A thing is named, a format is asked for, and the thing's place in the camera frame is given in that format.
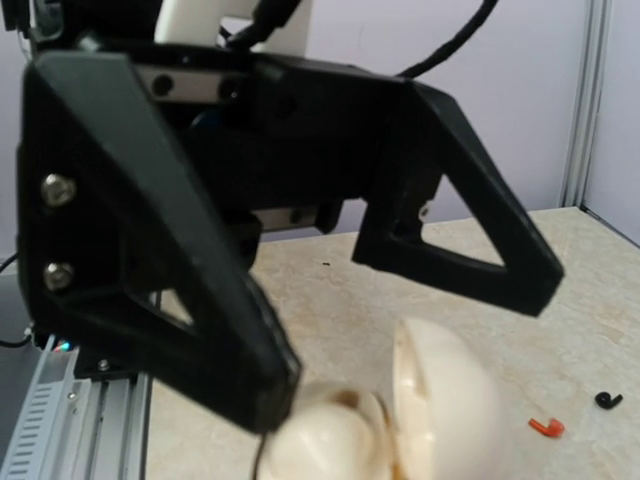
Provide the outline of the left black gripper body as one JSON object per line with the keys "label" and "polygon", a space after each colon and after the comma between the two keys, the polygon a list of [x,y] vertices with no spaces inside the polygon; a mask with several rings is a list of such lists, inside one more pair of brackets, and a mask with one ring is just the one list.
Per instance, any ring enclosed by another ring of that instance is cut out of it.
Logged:
{"label": "left black gripper body", "polygon": [[48,49],[23,77],[23,235],[416,235],[440,169],[424,88],[352,66],[114,42]]}

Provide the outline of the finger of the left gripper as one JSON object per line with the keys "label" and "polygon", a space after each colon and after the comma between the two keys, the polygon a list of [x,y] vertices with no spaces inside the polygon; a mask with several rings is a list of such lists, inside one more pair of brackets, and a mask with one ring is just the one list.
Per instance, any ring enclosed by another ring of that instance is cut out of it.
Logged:
{"label": "finger of the left gripper", "polygon": [[126,56],[28,65],[18,211],[19,278],[42,328],[249,432],[285,420],[300,362]]}
{"label": "finger of the left gripper", "polygon": [[365,191],[354,262],[537,317],[564,278],[558,256],[457,101],[405,83]]}

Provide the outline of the white earbud charging case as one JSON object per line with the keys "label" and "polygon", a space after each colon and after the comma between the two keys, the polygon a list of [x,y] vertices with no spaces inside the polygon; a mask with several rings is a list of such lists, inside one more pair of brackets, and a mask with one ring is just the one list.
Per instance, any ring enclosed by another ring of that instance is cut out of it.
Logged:
{"label": "white earbud charging case", "polygon": [[493,377],[451,330],[394,332],[392,400],[351,383],[303,386],[264,436],[256,479],[498,479],[505,417]]}

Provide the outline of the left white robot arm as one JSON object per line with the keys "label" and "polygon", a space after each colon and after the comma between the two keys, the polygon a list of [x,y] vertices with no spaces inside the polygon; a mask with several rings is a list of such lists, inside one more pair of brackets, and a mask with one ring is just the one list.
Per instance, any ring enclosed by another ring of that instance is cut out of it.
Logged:
{"label": "left white robot arm", "polygon": [[261,237],[337,225],[354,262],[537,316],[564,275],[456,100],[421,82],[486,22],[383,75],[306,55],[308,1],[6,1],[31,56],[16,158],[34,342],[145,372],[240,428],[302,366],[251,275]]}

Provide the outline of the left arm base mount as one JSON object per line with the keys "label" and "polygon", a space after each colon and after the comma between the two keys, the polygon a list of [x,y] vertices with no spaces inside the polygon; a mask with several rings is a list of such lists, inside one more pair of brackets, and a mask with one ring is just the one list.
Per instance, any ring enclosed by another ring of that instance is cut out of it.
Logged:
{"label": "left arm base mount", "polygon": [[76,380],[110,382],[116,380],[135,381],[146,373],[125,365],[112,356],[103,355],[84,346],[76,348],[77,356],[73,368]]}

